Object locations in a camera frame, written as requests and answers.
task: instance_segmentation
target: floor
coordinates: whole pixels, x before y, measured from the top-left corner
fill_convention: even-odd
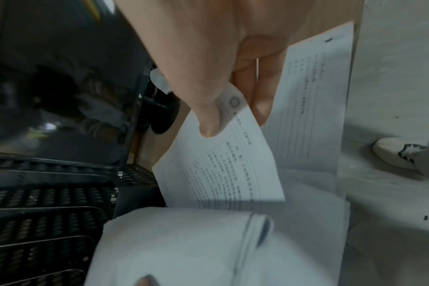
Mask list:
[[[429,140],[429,0],[365,1],[338,172],[353,223],[367,221],[348,238],[359,264],[371,259],[382,285],[429,285],[429,181],[372,153],[386,136]]]

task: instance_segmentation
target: person's leg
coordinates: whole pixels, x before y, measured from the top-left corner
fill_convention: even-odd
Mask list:
[[[429,178],[429,144],[388,137],[376,141],[373,152],[388,164],[419,170]]]

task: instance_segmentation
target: foot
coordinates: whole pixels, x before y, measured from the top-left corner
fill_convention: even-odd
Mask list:
[[[401,138],[382,138],[373,144],[373,152],[384,162],[393,166],[416,170],[414,160],[427,146],[415,144]]]

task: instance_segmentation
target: person's thumb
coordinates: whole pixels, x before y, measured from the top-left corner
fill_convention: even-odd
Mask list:
[[[189,107],[194,111],[199,120],[199,131],[203,137],[212,137],[219,131],[221,125],[221,116],[219,108],[216,103],[191,103],[188,102]]]

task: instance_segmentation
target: sneaker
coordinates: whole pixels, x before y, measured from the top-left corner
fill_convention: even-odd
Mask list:
[[[427,146],[409,143],[401,138],[387,137],[373,144],[373,152],[384,162],[396,167],[417,170],[414,160]]]

